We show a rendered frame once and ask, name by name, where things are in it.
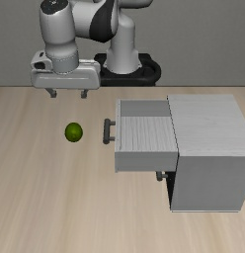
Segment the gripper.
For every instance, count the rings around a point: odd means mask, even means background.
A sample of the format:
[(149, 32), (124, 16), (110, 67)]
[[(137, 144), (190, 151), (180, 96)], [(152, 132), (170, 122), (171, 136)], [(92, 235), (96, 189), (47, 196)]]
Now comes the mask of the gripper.
[(45, 51), (37, 51), (31, 61), (31, 80), (36, 88), (45, 88), (50, 98), (56, 98), (56, 90), (76, 89), (81, 91), (81, 98), (87, 99), (88, 90), (100, 87), (101, 66), (93, 59), (80, 59), (79, 66), (70, 73), (57, 74), (52, 69), (52, 61)]

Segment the green lime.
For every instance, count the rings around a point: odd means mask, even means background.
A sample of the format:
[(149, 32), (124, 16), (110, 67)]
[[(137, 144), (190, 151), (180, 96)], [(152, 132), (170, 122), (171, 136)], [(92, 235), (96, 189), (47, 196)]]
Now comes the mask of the green lime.
[(77, 142), (83, 136), (83, 128), (78, 123), (70, 123), (64, 131), (66, 139), (70, 142)]

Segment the grey cabinet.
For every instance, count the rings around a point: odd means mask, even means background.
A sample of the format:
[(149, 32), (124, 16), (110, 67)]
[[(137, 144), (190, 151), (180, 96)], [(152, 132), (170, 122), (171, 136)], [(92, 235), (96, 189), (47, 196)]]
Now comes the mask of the grey cabinet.
[(177, 163), (171, 211), (240, 211), (245, 201), (245, 119), (231, 95), (169, 95), (157, 112), (172, 122)]

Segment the open grey drawer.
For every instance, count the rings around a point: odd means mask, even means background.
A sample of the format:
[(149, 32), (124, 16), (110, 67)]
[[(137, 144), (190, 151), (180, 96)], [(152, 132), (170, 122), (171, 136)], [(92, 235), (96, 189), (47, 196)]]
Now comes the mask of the open grey drawer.
[(115, 143), (116, 172), (175, 172), (179, 151), (167, 100), (116, 102), (104, 120), (103, 142)]

